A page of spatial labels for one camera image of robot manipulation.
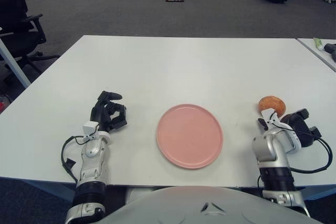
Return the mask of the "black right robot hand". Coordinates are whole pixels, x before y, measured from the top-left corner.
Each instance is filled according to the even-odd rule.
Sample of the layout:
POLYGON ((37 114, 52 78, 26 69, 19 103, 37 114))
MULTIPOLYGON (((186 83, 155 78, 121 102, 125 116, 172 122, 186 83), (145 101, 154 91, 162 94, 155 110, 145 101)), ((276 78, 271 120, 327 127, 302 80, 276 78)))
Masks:
POLYGON ((290 126, 296 133, 301 146, 308 147, 321 138, 319 130, 313 126, 309 128, 305 120, 309 117, 307 109, 301 109, 294 113, 287 114, 282 117, 280 123, 290 126))

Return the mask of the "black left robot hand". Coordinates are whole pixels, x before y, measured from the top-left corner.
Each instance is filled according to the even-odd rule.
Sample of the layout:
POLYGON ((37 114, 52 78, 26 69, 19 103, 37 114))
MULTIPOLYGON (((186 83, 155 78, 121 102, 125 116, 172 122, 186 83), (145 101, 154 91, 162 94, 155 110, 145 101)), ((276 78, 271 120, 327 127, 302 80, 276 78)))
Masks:
POLYGON ((113 92, 102 91, 99 95, 91 110, 90 121, 98 122, 100 131, 109 133, 127 124, 126 107, 113 102, 121 99, 122 95, 113 92))

